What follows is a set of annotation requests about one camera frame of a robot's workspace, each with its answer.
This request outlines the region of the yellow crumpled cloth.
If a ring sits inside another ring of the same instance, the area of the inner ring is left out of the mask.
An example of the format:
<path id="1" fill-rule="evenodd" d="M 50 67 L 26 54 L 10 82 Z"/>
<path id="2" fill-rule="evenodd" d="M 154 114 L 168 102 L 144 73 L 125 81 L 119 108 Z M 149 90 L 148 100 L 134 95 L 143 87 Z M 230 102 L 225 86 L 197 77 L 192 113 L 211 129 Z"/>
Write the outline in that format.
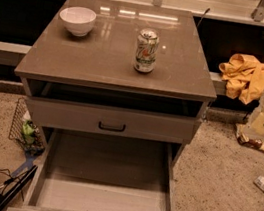
<path id="1" fill-rule="evenodd" d="M 243 104 L 260 98 L 264 91 L 264 63 L 246 54 L 232 55 L 219 64 L 221 79 L 226 82 L 226 96 Z"/>

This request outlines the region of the brown chip bag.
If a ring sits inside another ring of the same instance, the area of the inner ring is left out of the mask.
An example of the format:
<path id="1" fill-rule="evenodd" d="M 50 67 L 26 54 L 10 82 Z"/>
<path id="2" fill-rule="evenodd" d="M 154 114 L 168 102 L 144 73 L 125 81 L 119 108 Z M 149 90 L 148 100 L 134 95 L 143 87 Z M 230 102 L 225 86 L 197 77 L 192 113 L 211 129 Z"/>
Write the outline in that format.
<path id="1" fill-rule="evenodd" d="M 244 146 L 244 147 L 249 147 L 251 149 L 258 150 L 262 153 L 264 153 L 264 143 L 261 141 L 261 139 L 251 139 L 247 135 L 244 134 L 244 125 L 243 124 L 236 124 L 236 138 L 238 144 Z"/>

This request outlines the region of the blue tape on floor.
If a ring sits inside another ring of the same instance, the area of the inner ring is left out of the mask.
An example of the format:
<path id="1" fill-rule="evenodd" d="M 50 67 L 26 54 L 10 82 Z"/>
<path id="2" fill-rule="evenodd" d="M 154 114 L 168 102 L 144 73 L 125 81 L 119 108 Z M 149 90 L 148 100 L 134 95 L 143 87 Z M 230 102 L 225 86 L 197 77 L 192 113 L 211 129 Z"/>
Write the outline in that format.
<path id="1" fill-rule="evenodd" d="M 11 173 L 12 177 L 18 177 L 23 172 L 32 169 L 34 160 L 37 158 L 35 155 L 31 155 L 29 152 L 27 152 L 24 157 L 25 161 L 20 165 L 20 167 Z"/>

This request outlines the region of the grey drawer cabinet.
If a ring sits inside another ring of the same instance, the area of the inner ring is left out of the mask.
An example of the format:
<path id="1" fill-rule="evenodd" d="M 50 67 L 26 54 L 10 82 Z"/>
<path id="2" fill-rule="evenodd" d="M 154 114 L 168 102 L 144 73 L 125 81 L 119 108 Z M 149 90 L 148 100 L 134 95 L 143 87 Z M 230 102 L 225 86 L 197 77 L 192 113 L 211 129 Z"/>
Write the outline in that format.
<path id="1" fill-rule="evenodd" d="M 216 92 L 191 13 L 124 1 L 67 2 L 94 9 L 94 29 L 80 38 L 69 34 L 59 19 L 49 23 L 16 69 L 26 99 L 40 97 L 201 121 Z M 154 69 L 149 73 L 134 68 L 138 35 L 145 28 L 159 35 Z M 61 129 L 38 127 L 46 147 Z M 173 173 L 188 143 L 163 143 L 170 145 Z"/>

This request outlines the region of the open grey middle drawer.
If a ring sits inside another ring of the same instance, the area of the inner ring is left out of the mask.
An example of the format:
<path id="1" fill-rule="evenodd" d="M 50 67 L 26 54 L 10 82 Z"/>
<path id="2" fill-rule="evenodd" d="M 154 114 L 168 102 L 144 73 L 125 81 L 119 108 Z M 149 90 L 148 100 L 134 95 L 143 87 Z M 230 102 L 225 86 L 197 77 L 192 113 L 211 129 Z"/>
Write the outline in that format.
<path id="1" fill-rule="evenodd" d="M 22 207 L 6 211 L 173 211 L 168 143 L 56 130 Z"/>

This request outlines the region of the white ceramic bowl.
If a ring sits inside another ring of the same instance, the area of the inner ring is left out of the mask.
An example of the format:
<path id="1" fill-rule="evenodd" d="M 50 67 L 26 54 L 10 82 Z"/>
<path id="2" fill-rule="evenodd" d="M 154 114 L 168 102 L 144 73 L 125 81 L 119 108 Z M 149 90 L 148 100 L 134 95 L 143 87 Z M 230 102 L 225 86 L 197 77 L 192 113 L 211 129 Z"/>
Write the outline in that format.
<path id="1" fill-rule="evenodd" d="M 66 30 L 75 36 L 86 36 L 95 25 L 96 13 L 89 8 L 69 7 L 59 15 Z"/>

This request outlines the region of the green snack bag in basket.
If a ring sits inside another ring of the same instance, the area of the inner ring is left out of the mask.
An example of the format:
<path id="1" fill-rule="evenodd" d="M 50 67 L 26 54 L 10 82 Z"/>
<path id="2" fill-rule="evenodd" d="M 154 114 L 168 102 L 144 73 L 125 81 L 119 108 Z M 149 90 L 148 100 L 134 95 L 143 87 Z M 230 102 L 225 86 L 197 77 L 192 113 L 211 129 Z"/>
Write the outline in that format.
<path id="1" fill-rule="evenodd" d="M 31 121 L 25 121 L 23 122 L 23 126 L 21 127 L 22 130 L 22 136 L 24 137 L 24 140 L 27 144 L 33 144 L 35 137 L 35 128 L 33 127 L 33 124 Z"/>

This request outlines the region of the green 7up soda can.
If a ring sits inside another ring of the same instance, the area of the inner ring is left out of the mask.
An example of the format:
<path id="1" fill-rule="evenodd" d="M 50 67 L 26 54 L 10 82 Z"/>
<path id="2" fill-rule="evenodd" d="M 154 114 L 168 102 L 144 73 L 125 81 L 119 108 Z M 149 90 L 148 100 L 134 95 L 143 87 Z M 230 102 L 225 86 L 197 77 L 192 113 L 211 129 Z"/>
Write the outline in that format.
<path id="1" fill-rule="evenodd" d="M 157 47 L 159 45 L 158 33 L 154 29 L 144 28 L 138 35 L 134 68 L 141 73 L 149 73 L 154 69 Z"/>

